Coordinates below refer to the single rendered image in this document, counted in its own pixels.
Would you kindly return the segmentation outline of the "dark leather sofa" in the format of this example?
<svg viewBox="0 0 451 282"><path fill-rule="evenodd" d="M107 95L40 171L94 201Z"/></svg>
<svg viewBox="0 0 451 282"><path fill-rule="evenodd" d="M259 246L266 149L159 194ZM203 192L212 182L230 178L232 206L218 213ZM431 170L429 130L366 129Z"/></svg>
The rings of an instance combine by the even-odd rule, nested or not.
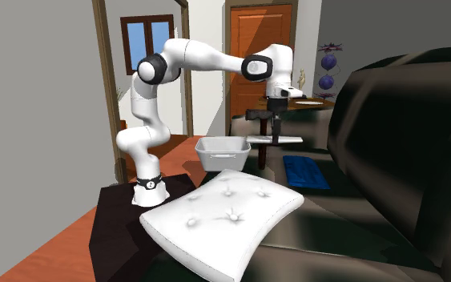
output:
<svg viewBox="0 0 451 282"><path fill-rule="evenodd" d="M352 72L314 160L241 282L451 282L451 47Z"/></svg>

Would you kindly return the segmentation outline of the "purple ball ornament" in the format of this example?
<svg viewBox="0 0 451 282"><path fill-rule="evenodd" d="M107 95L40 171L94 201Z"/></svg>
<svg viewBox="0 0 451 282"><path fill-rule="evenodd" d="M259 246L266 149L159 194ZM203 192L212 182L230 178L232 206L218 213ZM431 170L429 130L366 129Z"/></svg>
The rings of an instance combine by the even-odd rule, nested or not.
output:
<svg viewBox="0 0 451 282"><path fill-rule="evenodd" d="M335 86L334 77L340 73L340 67L337 62L335 53L343 50L343 44L335 44L333 42L318 46L317 51L323 52L324 56L320 60L320 66L325 71L324 74L316 73L319 76L317 82L320 92L314 95L319 99L328 99L336 96L336 92L331 92Z"/></svg>

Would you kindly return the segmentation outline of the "brown framed window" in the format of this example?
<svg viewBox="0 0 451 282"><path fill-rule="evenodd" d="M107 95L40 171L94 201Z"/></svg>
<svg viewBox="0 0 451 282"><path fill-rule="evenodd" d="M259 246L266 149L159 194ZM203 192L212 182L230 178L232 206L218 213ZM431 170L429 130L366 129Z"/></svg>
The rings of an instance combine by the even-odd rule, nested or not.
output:
<svg viewBox="0 0 451 282"><path fill-rule="evenodd" d="M149 54L160 53L164 43L175 37L172 14L120 18L127 75Z"/></svg>

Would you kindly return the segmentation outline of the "brown wooden doorway frame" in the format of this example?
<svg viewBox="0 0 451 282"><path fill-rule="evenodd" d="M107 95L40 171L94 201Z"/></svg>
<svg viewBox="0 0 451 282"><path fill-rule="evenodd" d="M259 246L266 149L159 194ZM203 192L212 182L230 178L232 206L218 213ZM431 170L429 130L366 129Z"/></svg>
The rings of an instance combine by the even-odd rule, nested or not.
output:
<svg viewBox="0 0 451 282"><path fill-rule="evenodd" d="M93 6L93 14L95 19L95 29L99 45L99 57L103 74L103 85L105 89L107 101L107 114L111 129L111 141L113 146L115 158L115 177L118 183L128 183L126 158L116 145L116 135L122 130L119 105L116 93L115 71L112 61L111 41L108 31L107 11L105 0L91 0ZM181 7L182 18L182 36L183 38L190 38L189 29L189 13L187 0L174 0ZM186 70L183 72L184 78L184 97L185 97L185 112L187 137L194 136L193 130L193 112L192 112L192 92L191 92L191 72Z"/></svg>

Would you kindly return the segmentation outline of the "dark robot stand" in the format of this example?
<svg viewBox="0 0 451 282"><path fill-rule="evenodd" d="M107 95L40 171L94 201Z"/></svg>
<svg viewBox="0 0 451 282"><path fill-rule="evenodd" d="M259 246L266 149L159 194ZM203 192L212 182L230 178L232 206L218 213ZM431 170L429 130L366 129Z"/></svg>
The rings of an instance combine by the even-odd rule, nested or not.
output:
<svg viewBox="0 0 451 282"><path fill-rule="evenodd" d="M139 222L149 209L132 203L134 186L119 184L99 193L89 242L96 282L141 282L162 251Z"/></svg>

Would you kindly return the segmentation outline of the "orange wooden door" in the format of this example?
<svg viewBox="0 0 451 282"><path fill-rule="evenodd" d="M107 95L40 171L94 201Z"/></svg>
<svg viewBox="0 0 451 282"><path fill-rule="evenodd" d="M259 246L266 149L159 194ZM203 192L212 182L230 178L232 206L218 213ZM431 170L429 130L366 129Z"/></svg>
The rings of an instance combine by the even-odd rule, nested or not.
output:
<svg viewBox="0 0 451 282"><path fill-rule="evenodd" d="M236 57L257 53L273 43L295 47L298 0L225 0L225 50ZM254 107L266 83L225 74L225 131L232 117Z"/></svg>

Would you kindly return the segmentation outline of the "white flat board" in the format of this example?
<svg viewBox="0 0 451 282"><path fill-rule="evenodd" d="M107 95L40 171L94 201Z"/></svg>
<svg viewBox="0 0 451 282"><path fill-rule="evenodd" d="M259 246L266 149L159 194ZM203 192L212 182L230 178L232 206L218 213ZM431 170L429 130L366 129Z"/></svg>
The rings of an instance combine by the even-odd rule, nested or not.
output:
<svg viewBox="0 0 451 282"><path fill-rule="evenodd" d="M271 135L249 135L246 137L249 143L262 143L262 144L274 144ZM303 139L301 137L295 136L279 136L277 138L276 144L282 143L302 143Z"/></svg>

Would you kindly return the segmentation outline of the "brown wooden side table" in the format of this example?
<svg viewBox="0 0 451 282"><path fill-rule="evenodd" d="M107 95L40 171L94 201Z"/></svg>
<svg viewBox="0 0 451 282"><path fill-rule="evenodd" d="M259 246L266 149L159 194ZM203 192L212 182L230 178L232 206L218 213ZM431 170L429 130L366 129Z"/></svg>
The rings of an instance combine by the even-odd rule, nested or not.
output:
<svg viewBox="0 0 451 282"><path fill-rule="evenodd" d="M259 145L259 156L258 156L258 168L263 170L266 164L267 156L267 146L276 146L277 138L281 135L281 117L280 114L274 114L267 110L267 99L266 97L260 97L259 102L255 105L253 109L247 109L245 114L246 120L260 121L260 134L259 135L271 135L274 144L262 144ZM317 101L323 102L324 105L319 106L305 106L295 104L295 101ZM288 99L288 109L286 111L300 111L300 110L326 110L333 108L335 103L330 102L325 99L319 98L298 98L298 99Z"/></svg>

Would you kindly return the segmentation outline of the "white plastic tub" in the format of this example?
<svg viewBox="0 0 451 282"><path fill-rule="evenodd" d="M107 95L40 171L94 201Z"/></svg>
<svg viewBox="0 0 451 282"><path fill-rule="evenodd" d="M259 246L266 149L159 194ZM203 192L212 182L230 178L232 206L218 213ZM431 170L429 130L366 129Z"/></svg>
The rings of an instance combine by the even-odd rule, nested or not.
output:
<svg viewBox="0 0 451 282"><path fill-rule="evenodd" d="M251 145L242 136L202 137L195 146L206 172L242 171L250 150Z"/></svg>

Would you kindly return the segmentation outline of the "white tufted cushion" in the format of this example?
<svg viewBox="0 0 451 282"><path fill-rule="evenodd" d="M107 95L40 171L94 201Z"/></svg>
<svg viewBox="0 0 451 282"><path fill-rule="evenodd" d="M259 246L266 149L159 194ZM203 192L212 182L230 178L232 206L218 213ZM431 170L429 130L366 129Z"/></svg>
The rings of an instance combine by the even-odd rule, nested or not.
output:
<svg viewBox="0 0 451 282"><path fill-rule="evenodd" d="M240 282L260 242L303 202L278 183L225 169L139 221L165 252L205 280Z"/></svg>

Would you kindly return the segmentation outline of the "blue folded cloth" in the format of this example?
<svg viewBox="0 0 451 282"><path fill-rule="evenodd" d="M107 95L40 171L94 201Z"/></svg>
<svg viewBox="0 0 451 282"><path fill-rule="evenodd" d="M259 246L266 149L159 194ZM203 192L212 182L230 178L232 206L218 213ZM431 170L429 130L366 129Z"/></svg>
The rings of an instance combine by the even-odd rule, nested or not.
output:
<svg viewBox="0 0 451 282"><path fill-rule="evenodd" d="M313 159L299 155L285 155L283 162L286 179L290 186L323 190L330 188Z"/></svg>

